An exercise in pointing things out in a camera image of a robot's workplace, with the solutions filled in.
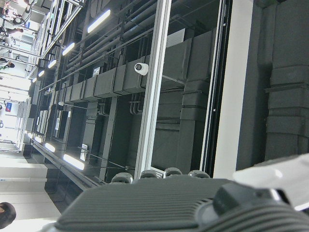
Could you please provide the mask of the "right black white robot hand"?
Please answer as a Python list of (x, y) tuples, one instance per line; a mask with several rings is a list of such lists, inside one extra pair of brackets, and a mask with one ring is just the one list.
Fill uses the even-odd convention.
[(117, 174), (85, 190), (44, 232), (306, 232), (309, 156), (238, 170), (231, 179), (167, 168)]

